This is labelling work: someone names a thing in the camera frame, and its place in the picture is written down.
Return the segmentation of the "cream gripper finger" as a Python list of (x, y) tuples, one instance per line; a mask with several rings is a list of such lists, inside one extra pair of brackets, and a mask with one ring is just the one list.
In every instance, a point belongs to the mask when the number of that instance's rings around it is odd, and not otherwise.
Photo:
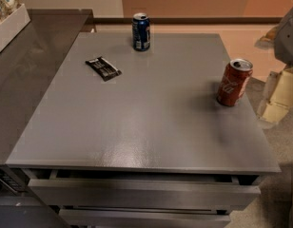
[(257, 40), (257, 42), (255, 43), (255, 46), (257, 48), (263, 48), (263, 49), (273, 48), (277, 32), (278, 32), (277, 26), (275, 26), (274, 28), (271, 28), (265, 35), (263, 35), (260, 39)]
[(293, 107), (293, 66), (280, 72), (271, 71), (267, 77), (262, 100), (257, 109), (261, 128), (277, 125)]

